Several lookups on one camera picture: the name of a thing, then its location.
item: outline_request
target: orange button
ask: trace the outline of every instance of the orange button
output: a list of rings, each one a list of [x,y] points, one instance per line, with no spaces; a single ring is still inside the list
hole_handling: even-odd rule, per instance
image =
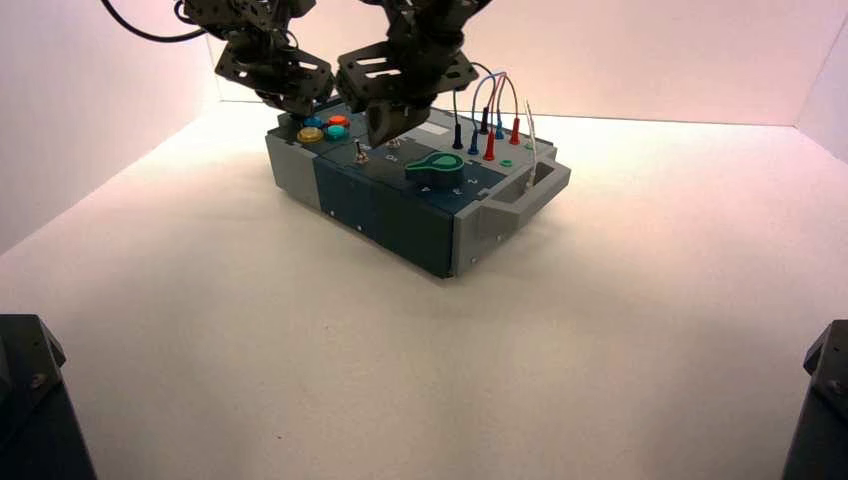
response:
[[[330,117],[330,120],[327,122],[327,125],[341,125],[345,128],[350,126],[350,120],[347,119],[344,115],[333,115]]]

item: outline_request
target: blue wire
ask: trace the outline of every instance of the blue wire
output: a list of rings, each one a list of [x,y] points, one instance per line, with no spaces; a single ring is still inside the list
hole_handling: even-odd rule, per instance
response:
[[[477,90],[474,91],[474,100],[471,102],[471,123],[474,124],[474,131],[477,131],[477,121],[474,120],[474,114],[477,113],[477,94],[480,93],[480,87],[483,86],[483,83],[485,83],[486,80],[492,80],[492,92],[494,92],[495,89],[498,88],[498,84],[495,81],[495,77],[503,74],[504,72],[497,72],[492,73],[490,75],[486,75],[483,80],[480,80],[480,83],[477,84]]]

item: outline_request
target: white backdrop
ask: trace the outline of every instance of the white backdrop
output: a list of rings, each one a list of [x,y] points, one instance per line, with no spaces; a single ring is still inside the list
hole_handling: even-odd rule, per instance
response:
[[[186,31],[170,2],[115,0],[139,27]],[[96,0],[0,2],[0,253],[218,99],[206,42],[161,45]]]
[[[508,67],[540,113],[792,125],[846,11],[848,0],[496,0],[469,23],[465,52]],[[386,26],[377,7],[322,0],[291,27],[335,63]],[[221,83],[225,99],[255,100]]]
[[[848,162],[848,23],[813,87],[798,128]]]

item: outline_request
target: wire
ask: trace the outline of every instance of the wire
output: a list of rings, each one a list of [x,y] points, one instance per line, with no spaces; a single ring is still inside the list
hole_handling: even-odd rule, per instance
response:
[[[495,115],[495,93],[497,93],[498,89],[503,88],[503,79],[506,77],[506,73],[498,77],[498,82],[495,85],[495,88],[492,90],[492,94],[489,96],[489,125],[494,125],[495,122],[492,121],[492,118]]]
[[[186,40],[191,40],[193,38],[197,38],[197,37],[203,35],[204,33],[206,33],[203,29],[198,29],[198,30],[195,30],[193,32],[185,33],[185,34],[182,34],[182,35],[175,35],[175,36],[172,36],[172,37],[163,37],[163,36],[160,36],[160,35],[153,35],[151,33],[147,33],[145,31],[139,30],[139,29],[133,27],[132,25],[130,25],[129,22],[124,20],[124,18],[115,10],[115,7],[113,7],[112,4],[109,3],[109,0],[100,0],[100,3],[102,3],[103,6],[106,7],[106,11],[109,12],[109,15],[111,15],[112,18],[114,18],[115,21],[118,22],[118,24],[120,24],[122,27],[124,27],[125,29],[127,29],[131,33],[138,35],[139,37],[141,37],[145,40],[150,40],[151,42],[159,42],[159,43],[185,42]]]
[[[294,36],[294,33],[292,33],[292,31],[289,30],[288,28],[286,29],[286,37],[292,37],[292,39],[294,40],[295,50],[300,49],[300,40],[298,40],[297,37]]]
[[[499,75],[504,75],[504,72],[492,73],[484,77],[483,80],[480,80],[480,83],[477,84],[477,90],[474,92],[474,100],[471,102],[471,123],[474,124],[474,131],[477,131],[477,121],[474,120],[474,115],[477,113],[477,94],[480,93],[480,87],[486,83],[486,80],[492,80],[492,88],[497,88],[497,81],[495,78]]]
[[[456,89],[453,91],[453,121],[459,125],[459,111],[456,109]]]
[[[480,67],[480,68],[482,68],[483,70],[485,70],[485,71],[486,71],[486,74],[488,74],[488,75],[491,75],[491,74],[492,74],[492,71],[491,71],[491,70],[489,70],[488,68],[486,68],[486,66],[485,66],[485,65],[483,65],[482,63],[478,63],[478,62],[471,62],[471,65],[474,65],[475,67]]]
[[[509,83],[509,88],[512,90],[512,98],[515,99],[515,116],[518,116],[518,95],[515,93],[515,85],[512,83],[512,79],[509,78],[509,75],[505,75],[506,81]],[[498,92],[498,120],[501,118],[501,97],[503,96],[504,84],[501,84],[501,89]]]
[[[188,25],[197,25],[197,22],[185,15],[184,6],[185,4],[183,3],[183,0],[177,0],[177,2],[174,3],[174,15],[177,16],[177,20]]]

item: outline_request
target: black metal bracket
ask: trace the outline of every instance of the black metal bracket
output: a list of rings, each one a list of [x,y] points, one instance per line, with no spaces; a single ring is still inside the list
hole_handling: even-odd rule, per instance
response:
[[[0,477],[96,478],[59,370],[64,363],[36,315],[0,315]]]
[[[784,480],[848,478],[848,320],[836,320],[804,358],[811,375]]]
[[[59,367],[65,363],[65,354],[34,315],[0,316],[0,341],[4,350],[0,370],[8,372],[0,380],[7,389],[5,398],[0,397],[2,451],[44,397],[62,383]]]
[[[804,359],[811,387],[848,424],[848,320],[836,320]]]

